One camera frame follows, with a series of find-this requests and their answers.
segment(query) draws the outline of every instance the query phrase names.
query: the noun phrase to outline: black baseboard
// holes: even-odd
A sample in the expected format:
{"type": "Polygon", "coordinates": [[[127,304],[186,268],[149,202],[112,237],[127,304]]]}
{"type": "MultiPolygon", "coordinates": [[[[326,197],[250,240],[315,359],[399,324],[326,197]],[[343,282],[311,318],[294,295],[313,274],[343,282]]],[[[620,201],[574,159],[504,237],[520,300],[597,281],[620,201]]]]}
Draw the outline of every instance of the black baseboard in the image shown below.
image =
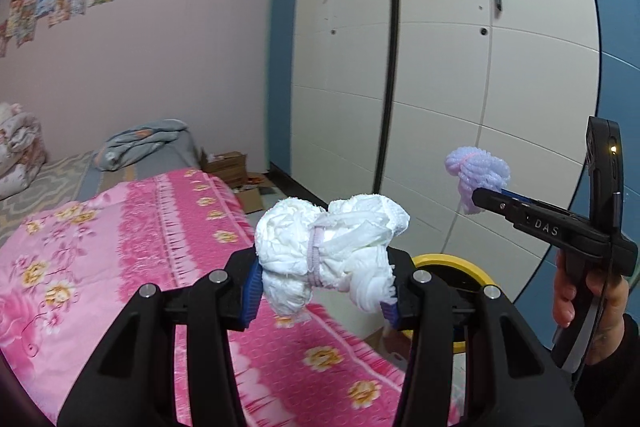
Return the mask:
{"type": "Polygon", "coordinates": [[[313,203],[317,206],[322,206],[322,208],[327,208],[327,204],[324,203],[324,201],[322,201],[314,193],[310,192],[305,187],[300,185],[285,171],[275,166],[273,163],[269,165],[269,172],[267,172],[266,176],[289,198],[298,198],[300,200],[305,200],[309,203],[313,203]]]}

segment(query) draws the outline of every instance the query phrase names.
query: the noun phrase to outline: pink floral bedspread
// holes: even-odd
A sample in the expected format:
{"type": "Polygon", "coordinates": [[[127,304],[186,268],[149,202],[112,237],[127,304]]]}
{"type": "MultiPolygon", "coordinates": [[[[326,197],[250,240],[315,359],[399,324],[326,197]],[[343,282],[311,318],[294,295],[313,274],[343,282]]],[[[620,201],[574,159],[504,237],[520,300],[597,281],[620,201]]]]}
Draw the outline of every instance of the pink floral bedspread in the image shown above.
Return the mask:
{"type": "MultiPolygon", "coordinates": [[[[84,363],[146,282],[194,283],[253,244],[233,193],[185,169],[117,185],[36,214],[0,250],[0,349],[55,423],[84,363]]],[[[190,424],[185,331],[177,331],[176,406],[190,424]]],[[[404,374],[310,305],[296,320],[263,301],[230,333],[251,427],[390,426],[404,374]]]]}

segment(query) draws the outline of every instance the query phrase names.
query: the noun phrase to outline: purple elastic band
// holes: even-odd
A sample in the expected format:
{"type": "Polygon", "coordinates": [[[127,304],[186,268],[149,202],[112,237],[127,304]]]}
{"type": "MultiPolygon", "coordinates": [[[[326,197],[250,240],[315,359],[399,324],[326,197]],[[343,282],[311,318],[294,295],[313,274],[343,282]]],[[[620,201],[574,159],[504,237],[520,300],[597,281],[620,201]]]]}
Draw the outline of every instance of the purple elastic band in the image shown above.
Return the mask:
{"type": "Polygon", "coordinates": [[[320,282],[320,245],[324,239],[324,228],[314,227],[309,236],[309,245],[306,248],[306,265],[309,273],[307,278],[311,286],[322,287],[320,282]]]}

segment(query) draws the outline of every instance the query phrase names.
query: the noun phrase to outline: black vertical trim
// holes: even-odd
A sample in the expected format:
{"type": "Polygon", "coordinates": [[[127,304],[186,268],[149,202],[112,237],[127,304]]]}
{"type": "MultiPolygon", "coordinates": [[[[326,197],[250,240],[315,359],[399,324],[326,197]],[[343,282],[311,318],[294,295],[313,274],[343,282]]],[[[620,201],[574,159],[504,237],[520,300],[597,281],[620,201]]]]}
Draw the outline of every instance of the black vertical trim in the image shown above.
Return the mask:
{"type": "Polygon", "coordinates": [[[386,59],[385,100],[382,108],[382,125],[380,126],[380,144],[376,172],[373,177],[373,193],[380,192],[382,175],[385,171],[386,146],[391,129],[391,113],[393,110],[394,90],[396,89],[396,66],[398,63],[398,36],[400,31],[400,0],[391,0],[389,15],[389,48],[386,59]]]}

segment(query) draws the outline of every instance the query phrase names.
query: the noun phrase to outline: silver screw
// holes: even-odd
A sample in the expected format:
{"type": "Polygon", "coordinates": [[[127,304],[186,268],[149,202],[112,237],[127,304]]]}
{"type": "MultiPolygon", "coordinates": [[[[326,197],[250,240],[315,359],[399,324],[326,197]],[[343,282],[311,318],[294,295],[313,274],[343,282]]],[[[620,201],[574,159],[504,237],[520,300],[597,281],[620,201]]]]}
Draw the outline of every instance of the silver screw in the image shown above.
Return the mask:
{"type": "Polygon", "coordinates": [[[414,272],[414,281],[424,284],[431,280],[431,274],[427,270],[416,270],[414,272]]]}
{"type": "Polygon", "coordinates": [[[225,282],[229,276],[226,274],[224,270],[213,270],[209,274],[209,280],[216,284],[220,284],[221,282],[225,282]]]}
{"type": "Polygon", "coordinates": [[[148,299],[150,296],[156,294],[156,285],[151,283],[143,284],[142,286],[140,286],[140,290],[138,290],[138,293],[141,297],[148,299]]]}
{"type": "Polygon", "coordinates": [[[485,286],[483,291],[484,291],[484,294],[490,299],[497,299],[502,294],[498,286],[492,286],[492,285],[485,286]]]}

